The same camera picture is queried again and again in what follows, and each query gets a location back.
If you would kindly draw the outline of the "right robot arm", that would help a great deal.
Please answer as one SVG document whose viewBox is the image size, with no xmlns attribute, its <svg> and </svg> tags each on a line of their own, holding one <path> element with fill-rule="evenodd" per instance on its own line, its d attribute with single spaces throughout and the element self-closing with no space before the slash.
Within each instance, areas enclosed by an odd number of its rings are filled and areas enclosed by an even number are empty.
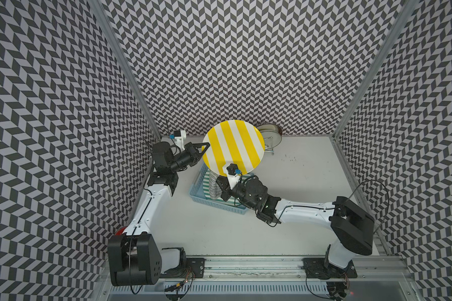
<svg viewBox="0 0 452 301">
<path fill-rule="evenodd" d="M 270 227 L 281 223 L 313 224 L 335 233 L 335 241 L 326 251 L 326 264 L 345 270 L 357 255 L 373 252 L 374 217 L 350 198 L 339 196 L 334 202 L 301 203 L 272 196 L 257 176 L 245 181 L 230 182 L 231 177 L 219 176 L 216 183 L 221 198 L 234 198 L 254 210 L 256 218 Z"/>
</svg>

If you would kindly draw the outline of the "grey microfibre cloth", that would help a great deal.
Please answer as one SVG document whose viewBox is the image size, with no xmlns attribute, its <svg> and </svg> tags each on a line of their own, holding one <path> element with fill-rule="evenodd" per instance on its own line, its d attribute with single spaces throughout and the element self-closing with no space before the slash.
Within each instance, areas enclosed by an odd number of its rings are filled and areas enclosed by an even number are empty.
<svg viewBox="0 0 452 301">
<path fill-rule="evenodd" d="M 221 199 L 222 190 L 217 184 L 218 177 L 217 173 L 210 171 L 208 192 L 211 199 Z"/>
</svg>

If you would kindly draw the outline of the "green white striped plate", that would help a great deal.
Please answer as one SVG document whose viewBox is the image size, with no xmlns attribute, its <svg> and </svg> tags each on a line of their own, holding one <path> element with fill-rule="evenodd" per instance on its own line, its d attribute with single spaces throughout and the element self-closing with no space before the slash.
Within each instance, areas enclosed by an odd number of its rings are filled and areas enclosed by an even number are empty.
<svg viewBox="0 0 452 301">
<path fill-rule="evenodd" d="M 218 174 L 212 172 L 209 169 L 206 170 L 206 173 L 203 178 L 203 192 L 205 194 L 205 197 L 207 199 L 217 201 L 220 204 L 225 204 L 227 206 L 233 207 L 241 206 L 240 202 L 234 197 L 230 197 L 227 201 L 224 201 L 221 198 L 222 190 L 216 183 L 217 178 Z"/>
</svg>

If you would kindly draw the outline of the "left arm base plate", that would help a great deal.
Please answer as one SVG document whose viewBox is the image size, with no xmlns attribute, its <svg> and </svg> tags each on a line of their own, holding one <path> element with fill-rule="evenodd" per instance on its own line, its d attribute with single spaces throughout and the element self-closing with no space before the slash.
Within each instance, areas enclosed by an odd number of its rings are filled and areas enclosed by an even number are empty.
<svg viewBox="0 0 452 301">
<path fill-rule="evenodd" d="M 205 271 L 205 258 L 193 257 L 186 258 L 177 268 L 172 268 L 162 273 L 160 278 L 185 278 L 189 272 L 189 277 L 194 279 L 201 279 L 204 276 Z"/>
</svg>

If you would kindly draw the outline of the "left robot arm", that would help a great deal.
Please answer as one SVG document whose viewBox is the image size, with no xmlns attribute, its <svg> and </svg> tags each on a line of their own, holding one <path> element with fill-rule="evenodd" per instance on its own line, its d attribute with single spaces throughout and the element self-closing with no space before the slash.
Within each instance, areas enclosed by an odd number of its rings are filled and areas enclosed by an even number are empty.
<svg viewBox="0 0 452 301">
<path fill-rule="evenodd" d="M 187 267 L 184 249 L 159 249 L 153 238 L 153 228 L 159 212 L 174 195 L 179 172 L 195 166 L 209 147 L 207 142 L 189 142 L 173 154 L 175 146 L 168 142 L 152 146 L 153 167 L 136 213 L 107 246 L 110 280 L 114 287 L 154 285 L 169 271 Z"/>
</svg>

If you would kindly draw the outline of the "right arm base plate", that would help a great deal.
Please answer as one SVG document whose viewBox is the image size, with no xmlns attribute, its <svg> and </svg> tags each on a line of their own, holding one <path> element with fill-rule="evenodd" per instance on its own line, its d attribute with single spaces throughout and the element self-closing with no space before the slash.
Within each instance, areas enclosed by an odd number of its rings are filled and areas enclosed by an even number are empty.
<svg viewBox="0 0 452 301">
<path fill-rule="evenodd" d="M 309 278 L 316 278 L 320 280 L 329 280 L 332 278 L 357 278 L 358 274 L 351 260 L 346 268 L 339 268 L 329 263 L 325 258 L 304 258 L 303 268 L 308 274 Z"/>
</svg>

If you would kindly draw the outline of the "yellow white striped plate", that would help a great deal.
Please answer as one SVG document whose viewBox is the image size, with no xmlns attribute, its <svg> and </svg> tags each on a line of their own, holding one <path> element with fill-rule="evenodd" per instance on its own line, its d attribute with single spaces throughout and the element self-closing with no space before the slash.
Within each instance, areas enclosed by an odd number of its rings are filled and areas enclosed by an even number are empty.
<svg viewBox="0 0 452 301">
<path fill-rule="evenodd" d="M 260 131 L 243 120 L 227 120 L 213 126 L 203 138 L 210 147 L 203 155 L 206 166 L 220 176 L 230 164 L 242 174 L 255 170 L 265 153 L 265 141 Z"/>
</svg>

